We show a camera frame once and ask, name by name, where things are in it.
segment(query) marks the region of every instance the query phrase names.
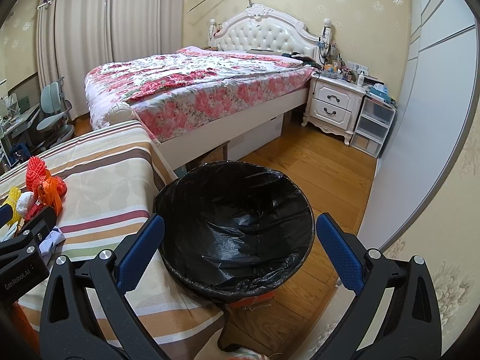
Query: bottle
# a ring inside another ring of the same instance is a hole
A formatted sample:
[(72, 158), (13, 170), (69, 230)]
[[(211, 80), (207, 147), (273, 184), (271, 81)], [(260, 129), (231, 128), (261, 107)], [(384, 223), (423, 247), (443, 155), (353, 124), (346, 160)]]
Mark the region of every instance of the bottle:
[(357, 79), (357, 85), (362, 87), (363, 86), (363, 81), (365, 81), (365, 76), (363, 74), (363, 71), (361, 71), (360, 75), (358, 76), (358, 79)]

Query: white wardrobe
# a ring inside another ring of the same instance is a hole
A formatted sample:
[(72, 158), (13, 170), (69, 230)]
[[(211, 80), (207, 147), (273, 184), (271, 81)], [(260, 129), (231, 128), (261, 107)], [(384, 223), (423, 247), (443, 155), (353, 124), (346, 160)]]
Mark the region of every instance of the white wardrobe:
[(389, 246), (447, 176), (449, 159), (456, 157), (464, 129), (470, 129), (468, 115), (474, 112), (469, 111), (478, 101), (477, 48), (475, 18), (464, 0), (412, 0), (397, 122), (358, 233), (366, 248)]

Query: wallpaper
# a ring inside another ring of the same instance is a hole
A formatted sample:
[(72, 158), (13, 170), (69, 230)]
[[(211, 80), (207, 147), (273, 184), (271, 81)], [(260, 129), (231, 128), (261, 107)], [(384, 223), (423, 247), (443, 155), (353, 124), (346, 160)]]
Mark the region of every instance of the wallpaper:
[[(447, 180), (421, 216), (385, 253), (388, 258), (404, 261), (416, 254), (425, 259), (440, 309), (443, 352), (462, 333), (480, 304), (479, 195), (480, 109)], [(325, 314), (291, 360), (309, 359), (333, 331), (352, 299), (351, 291), (339, 287)], [(382, 305), (381, 316), (387, 305)], [(382, 319), (374, 319), (364, 345), (373, 341)]]
[(39, 0), (18, 0), (13, 16), (0, 28), (0, 65), (4, 66), (6, 84), (10, 90), (37, 72), (35, 29)]
[[(0, 44), (0, 82), (7, 78), (5, 73), (5, 56), (3, 52), (3, 45)], [(8, 95), (7, 83), (0, 86), (0, 98)]]
[[(248, 0), (184, 0), (184, 46), (207, 43), (210, 19), (223, 23), (248, 6)], [(318, 35), (323, 19), (334, 24), (334, 39), (345, 61), (367, 66), (398, 97), (410, 41), (411, 0), (253, 0), (304, 21)]]

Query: blue gripper pad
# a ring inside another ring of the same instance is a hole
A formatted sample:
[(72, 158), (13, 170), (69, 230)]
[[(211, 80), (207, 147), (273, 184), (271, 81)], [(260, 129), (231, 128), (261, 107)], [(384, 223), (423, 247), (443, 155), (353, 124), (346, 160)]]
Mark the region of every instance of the blue gripper pad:
[(5, 226), (14, 217), (14, 210), (9, 204), (0, 207), (0, 227)]
[(118, 267), (117, 290), (124, 295), (137, 287), (165, 234), (161, 216), (155, 216)]
[(345, 288), (359, 295), (364, 285), (362, 264), (325, 214), (317, 219), (317, 237)]

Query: white tufted headboard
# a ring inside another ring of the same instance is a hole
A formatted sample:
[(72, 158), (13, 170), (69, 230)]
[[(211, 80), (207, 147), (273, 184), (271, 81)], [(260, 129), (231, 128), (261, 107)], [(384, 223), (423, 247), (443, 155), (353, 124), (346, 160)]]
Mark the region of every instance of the white tufted headboard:
[(320, 63), (317, 44), (318, 37), (306, 31), (305, 23), (262, 4), (254, 4), (223, 23), (214, 36), (220, 51), (296, 51)]

